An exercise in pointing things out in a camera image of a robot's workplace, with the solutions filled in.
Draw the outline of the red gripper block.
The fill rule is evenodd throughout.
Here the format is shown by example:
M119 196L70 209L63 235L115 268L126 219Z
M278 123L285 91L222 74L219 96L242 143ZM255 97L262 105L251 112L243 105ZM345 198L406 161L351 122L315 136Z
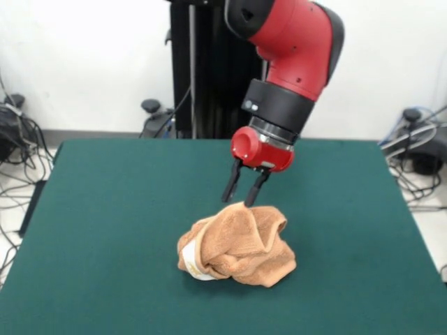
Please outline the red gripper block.
M230 179L221 196L222 202L230 202L233 198L240 171L243 166L256 169L264 168L244 201L246 207L251 207L269 179L271 172L282 172L292 164L295 152L294 146L285 144L272 137L259 133L255 128L244 126L238 129L230 141L230 152L235 158L231 168Z

